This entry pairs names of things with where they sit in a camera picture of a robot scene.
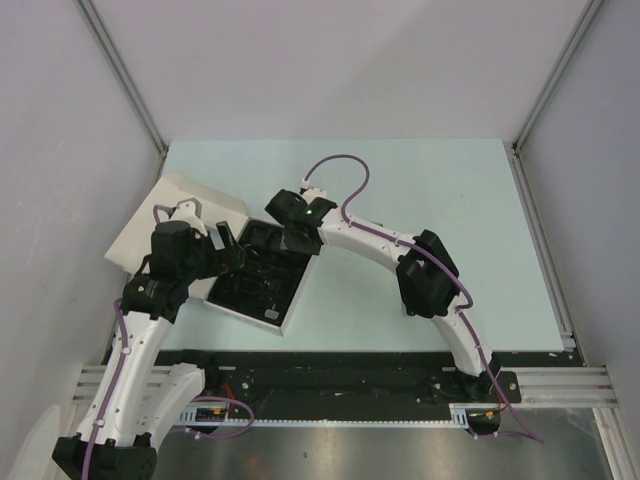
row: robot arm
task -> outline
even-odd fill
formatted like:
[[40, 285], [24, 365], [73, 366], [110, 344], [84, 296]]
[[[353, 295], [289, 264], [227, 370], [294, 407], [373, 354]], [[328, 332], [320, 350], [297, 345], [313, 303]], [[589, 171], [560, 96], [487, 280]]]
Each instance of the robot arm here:
[[[458, 370], [473, 377], [485, 371], [475, 339], [458, 312], [458, 287], [438, 266], [411, 248], [417, 245], [428, 251], [457, 277], [456, 266], [433, 232], [402, 234], [351, 214], [347, 214], [347, 222], [338, 206], [318, 188], [302, 194], [281, 190], [266, 211], [284, 226], [283, 248], [318, 255], [322, 245], [337, 246], [394, 273], [407, 314], [432, 319], [449, 345]], [[491, 349], [484, 343], [481, 346], [490, 362]]]
[[53, 458], [71, 479], [151, 478], [157, 450], [182, 410], [212, 375], [196, 355], [174, 365], [153, 397], [143, 395], [158, 352], [195, 280], [242, 268], [244, 251], [228, 225], [216, 225], [216, 250], [200, 220], [197, 199], [170, 209], [151, 235], [151, 254], [125, 286], [113, 351], [89, 412], [73, 438], [60, 438]]

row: light blue board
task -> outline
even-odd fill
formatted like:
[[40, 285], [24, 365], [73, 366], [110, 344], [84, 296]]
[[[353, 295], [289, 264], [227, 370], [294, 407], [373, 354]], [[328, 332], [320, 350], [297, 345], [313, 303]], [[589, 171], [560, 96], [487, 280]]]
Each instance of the light blue board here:
[[[372, 179], [351, 211], [406, 233], [436, 232], [474, 296], [471, 319], [494, 350], [562, 350], [520, 199], [497, 139], [174, 142], [164, 172], [239, 197], [253, 217], [281, 188], [297, 190], [319, 159], [364, 158]], [[337, 160], [312, 184], [341, 203], [361, 182]], [[284, 337], [189, 301], [166, 349], [438, 351], [447, 345], [427, 319], [403, 314], [395, 276], [324, 247]]]

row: metal corner post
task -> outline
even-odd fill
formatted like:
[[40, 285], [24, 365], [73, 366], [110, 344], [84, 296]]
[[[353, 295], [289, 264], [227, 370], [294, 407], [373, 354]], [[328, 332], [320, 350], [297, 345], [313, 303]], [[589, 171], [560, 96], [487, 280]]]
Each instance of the metal corner post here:
[[538, 120], [549, 104], [551, 97], [558, 88], [560, 81], [564, 78], [564, 75], [570, 67], [573, 58], [580, 49], [580, 46], [583, 44], [587, 34], [591, 31], [591, 27], [595, 24], [596, 19], [603, 11], [603, 7], [607, 2], [608, 0], [589, 0], [589, 3], [578, 20], [578, 23], [571, 32], [560, 57], [558, 57], [549, 77], [545, 81], [538, 98], [536, 98], [533, 108], [527, 115], [524, 125], [522, 125], [522, 128], [513, 142], [513, 149], [516, 152], [519, 153], [522, 151], [522, 147], [524, 147], [524, 144], [527, 142], [531, 131], [538, 123]]
[[142, 99], [142, 95], [133, 81], [133, 77], [129, 73], [122, 56], [118, 52], [118, 49], [109, 34], [107, 26], [100, 16], [100, 13], [96, 9], [92, 0], [74, 0], [74, 2], [78, 6], [80, 13], [87, 23], [89, 30], [91, 30], [100, 50], [102, 50], [109, 67], [111, 67], [111, 70], [118, 80], [118, 83], [120, 83], [120, 86], [136, 113], [136, 116], [142, 123], [147, 135], [149, 135], [149, 139], [158, 151], [160, 157], [164, 158], [168, 149], [167, 144], [163, 140], [162, 135], [160, 135], [160, 131], [158, 130], [153, 117], [149, 113], [149, 109]]

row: metal floor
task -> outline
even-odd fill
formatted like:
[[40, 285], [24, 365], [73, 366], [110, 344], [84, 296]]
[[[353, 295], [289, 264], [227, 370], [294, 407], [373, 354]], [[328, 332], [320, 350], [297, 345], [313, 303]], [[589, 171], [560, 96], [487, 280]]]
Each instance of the metal floor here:
[[[154, 480], [613, 479], [590, 410], [523, 416], [546, 440], [462, 430], [255, 428], [229, 441], [165, 439]], [[507, 415], [503, 430], [515, 428]]]

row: white wall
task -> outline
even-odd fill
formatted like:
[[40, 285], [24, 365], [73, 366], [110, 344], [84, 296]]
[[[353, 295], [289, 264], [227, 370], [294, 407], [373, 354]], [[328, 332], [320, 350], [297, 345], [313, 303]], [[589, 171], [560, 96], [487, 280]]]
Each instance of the white wall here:
[[0, 478], [98, 360], [124, 277], [103, 260], [158, 158], [70, 0], [0, 15]]
[[609, 2], [524, 151], [575, 323], [640, 446], [640, 2]]
[[513, 140], [587, 0], [96, 0], [171, 140]]

